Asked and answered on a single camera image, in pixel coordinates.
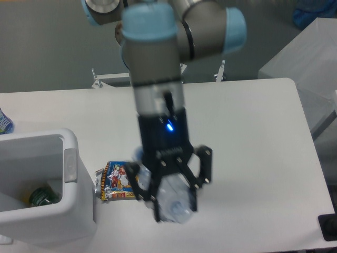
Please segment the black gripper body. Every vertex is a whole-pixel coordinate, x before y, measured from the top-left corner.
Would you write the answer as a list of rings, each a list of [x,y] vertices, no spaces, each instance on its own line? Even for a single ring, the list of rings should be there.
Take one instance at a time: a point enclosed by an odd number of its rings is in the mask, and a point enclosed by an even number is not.
[[[187,164],[193,153],[189,140],[186,108],[178,109],[174,116],[166,114],[138,116],[143,147],[142,164],[153,177],[193,173]]]

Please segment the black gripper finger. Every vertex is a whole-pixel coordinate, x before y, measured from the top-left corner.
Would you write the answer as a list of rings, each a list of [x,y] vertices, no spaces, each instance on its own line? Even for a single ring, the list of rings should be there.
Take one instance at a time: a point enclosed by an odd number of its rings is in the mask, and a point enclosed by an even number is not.
[[[155,221],[162,222],[158,198],[162,169],[158,161],[148,165],[149,168],[138,162],[127,162],[125,171],[136,199],[151,202]]]
[[[200,169],[197,177],[188,166],[188,162],[192,155],[198,157],[200,161]],[[183,150],[183,154],[176,157],[176,164],[180,173],[187,180],[189,186],[190,207],[192,212],[197,211],[197,191],[203,187],[204,184],[212,182],[212,158],[213,150],[205,145],[187,150]]]

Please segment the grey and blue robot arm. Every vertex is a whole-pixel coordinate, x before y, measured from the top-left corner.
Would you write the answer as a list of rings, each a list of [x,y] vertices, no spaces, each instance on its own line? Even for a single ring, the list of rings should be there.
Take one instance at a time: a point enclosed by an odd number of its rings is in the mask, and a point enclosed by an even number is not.
[[[181,64],[241,49],[246,21],[217,1],[82,1],[93,25],[119,22],[115,37],[134,92],[141,159],[125,165],[137,200],[158,222],[185,223],[212,180],[212,149],[189,140]]]

